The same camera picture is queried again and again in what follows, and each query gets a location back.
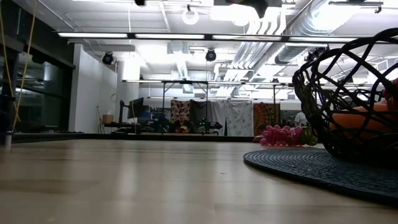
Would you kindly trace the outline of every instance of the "person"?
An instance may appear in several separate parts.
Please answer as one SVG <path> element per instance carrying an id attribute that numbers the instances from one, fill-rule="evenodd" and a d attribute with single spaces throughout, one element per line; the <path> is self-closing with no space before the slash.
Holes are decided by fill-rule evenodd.
<path id="1" fill-rule="evenodd" d="M 178 120 L 174 121 L 170 127 L 170 133 L 192 133 L 192 124 L 187 121 L 187 115 L 184 111 L 179 111 Z"/>
<path id="2" fill-rule="evenodd" d="M 294 126 L 301 127 L 304 124 L 306 124 L 307 122 L 308 122 L 307 118 L 305 117 L 305 114 L 301 110 L 300 112 L 297 113 L 296 118 L 294 119 Z"/>

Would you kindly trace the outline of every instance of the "curtain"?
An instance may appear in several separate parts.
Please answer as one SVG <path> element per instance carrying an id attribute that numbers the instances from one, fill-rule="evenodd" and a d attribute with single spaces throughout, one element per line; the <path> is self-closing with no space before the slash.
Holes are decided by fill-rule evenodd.
<path id="1" fill-rule="evenodd" d="M 224 136 L 225 132 L 225 102 L 224 101 L 209 101 L 207 120 L 210 122 L 219 122 L 223 126 L 221 129 L 211 129 L 210 132 L 217 131 L 218 136 Z"/>
<path id="2" fill-rule="evenodd" d="M 199 122 L 202 118 L 206 118 L 206 102 L 190 100 L 190 121 L 192 122 L 193 132 L 200 133 Z"/>
<path id="3" fill-rule="evenodd" d="M 178 120 L 179 111 L 184 111 L 187 119 L 190 117 L 190 107 L 191 103 L 189 101 L 178 101 L 172 100 L 171 101 L 171 120 L 170 122 L 173 123 L 174 121 Z"/>
<path id="4" fill-rule="evenodd" d="M 254 135 L 260 135 L 267 125 L 280 124 L 280 104 L 255 103 L 253 104 Z"/>
<path id="5" fill-rule="evenodd" d="M 226 102 L 228 136 L 254 136 L 253 107 L 250 102 Z"/>

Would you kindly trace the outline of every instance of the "wicker basket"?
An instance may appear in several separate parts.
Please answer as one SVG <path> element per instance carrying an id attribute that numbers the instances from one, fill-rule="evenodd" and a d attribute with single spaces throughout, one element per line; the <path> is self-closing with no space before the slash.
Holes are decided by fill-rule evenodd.
<path id="1" fill-rule="evenodd" d="M 398 63 L 391 66 L 384 73 L 377 71 L 372 65 L 366 62 L 370 51 L 376 42 L 389 42 L 398 44 L 398 28 L 388 29 L 375 35 L 357 39 L 342 46 L 340 49 L 331 49 L 321 54 L 316 61 L 306 63 L 293 76 L 293 84 L 296 95 L 302 102 L 302 109 L 308 122 L 312 125 L 313 132 L 324 144 L 326 150 L 333 156 L 344 159 L 366 159 L 372 161 L 386 161 L 398 159 L 398 111 L 375 111 L 374 104 L 382 99 L 382 90 L 385 88 L 389 94 L 397 101 L 398 88 L 393 85 L 386 75 L 398 67 Z M 362 57 L 353 53 L 355 49 L 365 46 L 366 50 Z M 356 66 L 347 74 L 341 83 L 337 83 L 328 76 L 328 72 L 341 57 L 352 58 L 357 61 Z M 320 63 L 331 60 L 326 70 L 320 70 Z M 361 86 L 356 89 L 347 89 L 345 84 L 363 66 L 370 73 L 377 77 L 371 90 L 366 90 Z M 363 106 L 367 112 L 360 112 L 353 109 L 355 106 Z M 360 128 L 345 128 L 339 125 L 334 119 L 335 113 L 359 114 L 365 117 L 364 124 Z M 374 120 L 387 126 L 390 130 L 385 133 L 380 130 L 368 129 L 366 126 L 369 121 Z M 330 124 L 335 125 L 335 129 L 330 128 Z M 363 133 L 376 133 L 375 136 L 363 139 Z"/>

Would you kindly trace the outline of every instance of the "fruit basket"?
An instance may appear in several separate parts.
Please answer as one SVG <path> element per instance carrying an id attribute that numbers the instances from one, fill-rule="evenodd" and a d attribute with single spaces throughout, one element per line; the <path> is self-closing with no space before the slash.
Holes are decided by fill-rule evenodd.
<path id="1" fill-rule="evenodd" d="M 340 49 L 327 50 L 295 72 L 292 82 L 303 112 L 333 156 L 383 162 L 398 158 L 398 84 L 394 83 L 398 80 L 386 78 L 398 63 L 381 73 L 367 62 L 376 42 L 398 44 L 393 38 L 397 35 L 395 28 L 353 40 Z M 359 48 L 366 49 L 362 56 L 353 53 Z M 352 59 L 356 65 L 336 82 L 328 73 L 340 58 Z M 322 62 L 328 65 L 326 69 L 321 69 Z M 370 88 L 347 85 L 363 67 L 375 76 L 374 84 Z"/>

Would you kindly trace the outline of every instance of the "dark blue placemat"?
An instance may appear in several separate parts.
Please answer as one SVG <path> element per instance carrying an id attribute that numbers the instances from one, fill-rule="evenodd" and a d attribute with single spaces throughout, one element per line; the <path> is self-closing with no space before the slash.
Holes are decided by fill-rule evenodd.
<path id="1" fill-rule="evenodd" d="M 398 170 L 342 161 L 321 149 L 249 152 L 247 164 L 353 197 L 398 205 Z"/>

